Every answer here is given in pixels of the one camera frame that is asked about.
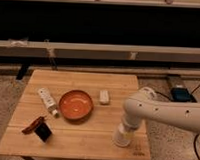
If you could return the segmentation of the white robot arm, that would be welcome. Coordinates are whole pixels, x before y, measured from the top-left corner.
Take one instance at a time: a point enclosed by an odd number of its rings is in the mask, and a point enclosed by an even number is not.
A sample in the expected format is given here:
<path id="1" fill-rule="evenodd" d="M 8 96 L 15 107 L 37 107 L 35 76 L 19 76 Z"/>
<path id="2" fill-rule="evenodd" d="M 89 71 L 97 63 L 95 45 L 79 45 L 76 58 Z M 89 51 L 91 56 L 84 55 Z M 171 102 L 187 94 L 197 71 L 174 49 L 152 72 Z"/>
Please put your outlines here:
<path id="1" fill-rule="evenodd" d="M 200 134 L 200 103 L 157 100 L 151 88 L 140 88 L 123 103 L 123 124 L 138 129 L 143 119 Z"/>

